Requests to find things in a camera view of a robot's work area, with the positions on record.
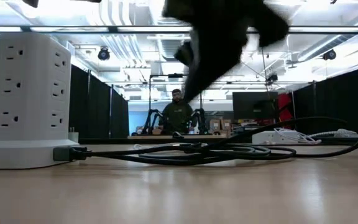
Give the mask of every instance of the security camera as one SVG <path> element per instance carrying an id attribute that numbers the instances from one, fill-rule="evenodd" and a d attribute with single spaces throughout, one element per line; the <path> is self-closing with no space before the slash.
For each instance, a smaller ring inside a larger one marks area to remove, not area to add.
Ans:
<path id="1" fill-rule="evenodd" d="M 109 60 L 110 58 L 109 49 L 107 47 L 101 47 L 98 54 L 98 58 L 100 60 Z"/>
<path id="2" fill-rule="evenodd" d="M 325 54 L 323 54 L 323 59 L 324 60 L 334 60 L 336 58 L 336 52 L 334 51 L 334 49 L 329 50 L 328 52 L 326 52 Z"/>

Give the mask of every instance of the tangled cable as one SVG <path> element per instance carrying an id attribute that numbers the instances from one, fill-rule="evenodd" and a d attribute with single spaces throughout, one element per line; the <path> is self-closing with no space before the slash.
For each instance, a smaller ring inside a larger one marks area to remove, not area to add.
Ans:
<path id="1" fill-rule="evenodd" d="M 291 121 L 283 121 L 276 124 L 271 124 L 259 129 L 251 130 L 246 133 L 219 141 L 214 144 L 164 144 L 155 147 L 141 147 L 137 146 L 134 150 L 129 151 L 106 151 L 106 152 L 91 152 L 83 147 L 55 148 L 53 158 L 55 161 L 72 161 L 72 160 L 85 160 L 87 157 L 105 157 L 111 159 L 120 159 L 132 162 L 143 162 L 148 164 L 158 165 L 171 165 L 171 166 L 192 166 L 200 164 L 209 164 L 213 162 L 230 161 L 233 159 L 244 160 L 280 160 L 289 159 L 293 157 L 302 158 L 322 158 L 339 156 L 351 152 L 358 148 L 357 142 L 348 148 L 336 152 L 327 152 L 323 154 L 297 154 L 296 150 L 287 147 L 277 146 L 256 146 L 251 144 L 240 144 L 247 136 L 261 133 L 263 131 L 270 131 L 274 128 L 282 126 L 293 125 L 301 122 L 332 122 L 340 125 L 346 125 L 346 121 L 326 117 L 310 117 L 300 118 Z M 184 152 L 181 155 L 166 155 L 162 152 L 167 151 L 180 151 Z"/>

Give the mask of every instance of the table surface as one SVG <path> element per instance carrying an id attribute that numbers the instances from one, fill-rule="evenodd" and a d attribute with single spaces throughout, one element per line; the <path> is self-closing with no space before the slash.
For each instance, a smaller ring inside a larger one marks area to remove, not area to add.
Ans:
<path id="1" fill-rule="evenodd" d="M 43 169 L 0 170 L 0 223 L 354 224 L 358 150 L 327 159 L 193 167 L 90 158 Z"/>

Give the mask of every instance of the computer monitor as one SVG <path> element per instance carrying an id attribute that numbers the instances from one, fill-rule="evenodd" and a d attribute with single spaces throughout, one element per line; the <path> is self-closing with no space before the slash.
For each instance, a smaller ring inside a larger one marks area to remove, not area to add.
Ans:
<path id="1" fill-rule="evenodd" d="M 234 119 L 274 119 L 277 92 L 234 92 Z"/>

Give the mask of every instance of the black partition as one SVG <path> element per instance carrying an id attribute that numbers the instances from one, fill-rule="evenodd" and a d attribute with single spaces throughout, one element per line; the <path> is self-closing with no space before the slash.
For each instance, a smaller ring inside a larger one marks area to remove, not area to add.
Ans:
<path id="1" fill-rule="evenodd" d="M 79 132 L 80 138 L 88 138 L 88 82 L 88 72 L 72 65 L 68 126 Z"/>
<path id="2" fill-rule="evenodd" d="M 346 120 L 347 129 L 358 129 L 358 70 L 328 78 L 294 92 L 295 116 L 327 116 Z M 337 124 L 299 124 L 306 134 L 334 131 Z"/>
<path id="3" fill-rule="evenodd" d="M 94 76 L 89 79 L 88 138 L 109 138 L 111 87 Z"/>
<path id="4" fill-rule="evenodd" d="M 111 89 L 110 138 L 127 138 L 129 135 L 128 102 Z"/>

